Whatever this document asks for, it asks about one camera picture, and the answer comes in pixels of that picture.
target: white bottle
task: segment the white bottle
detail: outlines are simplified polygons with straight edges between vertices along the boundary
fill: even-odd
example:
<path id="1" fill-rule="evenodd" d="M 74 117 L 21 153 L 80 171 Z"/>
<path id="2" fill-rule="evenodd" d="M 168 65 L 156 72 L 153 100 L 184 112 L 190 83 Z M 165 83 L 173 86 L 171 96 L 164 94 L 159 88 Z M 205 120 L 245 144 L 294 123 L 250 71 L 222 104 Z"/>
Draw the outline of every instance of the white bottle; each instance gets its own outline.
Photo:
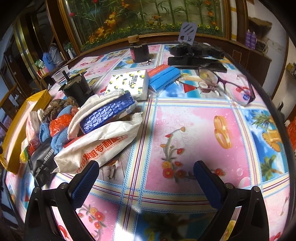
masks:
<path id="1" fill-rule="evenodd" d="M 70 49 L 68 49 L 68 54 L 70 55 L 70 58 L 71 58 L 71 59 L 74 59 L 74 56 L 73 56 L 73 54 L 72 54 L 72 52 L 71 52 Z"/>

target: table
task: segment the table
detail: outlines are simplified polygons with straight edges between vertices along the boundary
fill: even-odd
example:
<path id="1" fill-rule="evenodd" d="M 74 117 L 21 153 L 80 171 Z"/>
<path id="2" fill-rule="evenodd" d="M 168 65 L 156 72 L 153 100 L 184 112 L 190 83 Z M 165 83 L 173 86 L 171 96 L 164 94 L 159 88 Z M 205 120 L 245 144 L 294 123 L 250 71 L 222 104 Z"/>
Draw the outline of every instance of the table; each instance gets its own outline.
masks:
<path id="1" fill-rule="evenodd" d="M 153 59 L 149 65 L 133 63 L 126 49 L 84 58 L 70 72 L 87 70 L 89 85 L 100 95 L 115 73 L 149 71 L 166 64 L 171 56 L 169 46 L 150 45 Z M 221 74 L 224 79 L 236 81 L 234 76 L 242 75 L 228 59 L 221 62 L 228 69 L 227 74 Z M 182 70 L 182 77 L 195 75 L 194 70 Z M 143 123 L 137 137 L 101 168 L 84 205 L 77 209 L 95 240 L 196 240 L 215 215 L 192 179 L 193 164 L 198 160 L 225 183 L 246 189 L 259 186 L 270 241 L 281 235 L 289 206 L 288 163 L 264 101 L 255 91 L 255 101 L 243 107 L 223 93 L 201 93 L 198 86 L 196 81 L 183 79 L 157 97 L 139 102 L 137 110 L 143 112 Z M 49 91 L 51 96 L 65 98 L 58 89 L 55 84 Z M 58 173 L 50 188 L 70 182 L 72 177 Z M 7 173 L 6 185 L 24 220 L 34 188 L 28 167 L 23 178 Z M 71 240 L 57 209 L 54 213 L 64 236 Z"/>

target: metal screw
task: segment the metal screw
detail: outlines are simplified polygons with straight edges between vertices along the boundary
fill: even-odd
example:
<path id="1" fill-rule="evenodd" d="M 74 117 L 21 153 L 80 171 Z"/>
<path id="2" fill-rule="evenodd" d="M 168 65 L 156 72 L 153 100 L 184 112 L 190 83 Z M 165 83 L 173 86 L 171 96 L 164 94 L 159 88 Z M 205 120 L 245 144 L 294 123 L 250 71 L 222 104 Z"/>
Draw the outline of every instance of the metal screw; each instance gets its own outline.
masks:
<path id="1" fill-rule="evenodd" d="M 232 189 L 233 188 L 233 185 L 231 183 L 226 183 L 225 186 L 228 188 L 228 189 Z"/>
<path id="2" fill-rule="evenodd" d="M 67 186 L 68 186 L 68 183 L 62 183 L 62 184 L 60 185 L 60 188 L 61 188 L 61 189 L 65 189 Z"/>
<path id="3" fill-rule="evenodd" d="M 254 189 L 255 192 L 260 192 L 260 188 L 257 187 L 257 186 L 254 186 L 253 189 Z"/>
<path id="4" fill-rule="evenodd" d="M 39 191 L 40 191 L 40 187 L 35 187 L 35 188 L 33 189 L 33 191 L 34 191 L 34 192 L 39 192 Z"/>

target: purple bottle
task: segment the purple bottle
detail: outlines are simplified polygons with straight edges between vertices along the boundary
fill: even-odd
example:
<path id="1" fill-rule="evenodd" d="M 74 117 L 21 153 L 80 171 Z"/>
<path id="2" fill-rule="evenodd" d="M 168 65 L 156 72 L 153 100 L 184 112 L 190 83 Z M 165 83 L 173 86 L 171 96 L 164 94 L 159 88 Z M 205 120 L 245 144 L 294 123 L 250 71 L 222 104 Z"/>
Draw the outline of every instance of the purple bottle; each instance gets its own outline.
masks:
<path id="1" fill-rule="evenodd" d="M 250 45 L 251 45 L 251 32 L 250 32 L 250 30 L 248 30 L 247 32 L 246 32 L 246 40 L 245 40 L 245 45 L 247 46 L 247 47 L 250 47 Z"/>
<path id="2" fill-rule="evenodd" d="M 251 49 L 255 49 L 256 48 L 256 42 L 257 42 L 257 36 L 256 36 L 255 32 L 253 32 L 251 34 L 251 44 L 250 44 L 250 48 Z"/>

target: glass panel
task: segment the glass panel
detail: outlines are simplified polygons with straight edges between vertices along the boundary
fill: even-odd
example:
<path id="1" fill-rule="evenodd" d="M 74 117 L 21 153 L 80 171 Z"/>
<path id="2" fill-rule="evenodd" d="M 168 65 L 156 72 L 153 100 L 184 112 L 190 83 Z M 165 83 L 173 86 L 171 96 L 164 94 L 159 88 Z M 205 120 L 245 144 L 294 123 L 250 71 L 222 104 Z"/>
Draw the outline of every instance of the glass panel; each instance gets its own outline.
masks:
<path id="1" fill-rule="evenodd" d="M 198 33 L 224 36 L 223 0 L 64 0 L 81 50 L 133 34 L 178 32 L 182 22 Z"/>

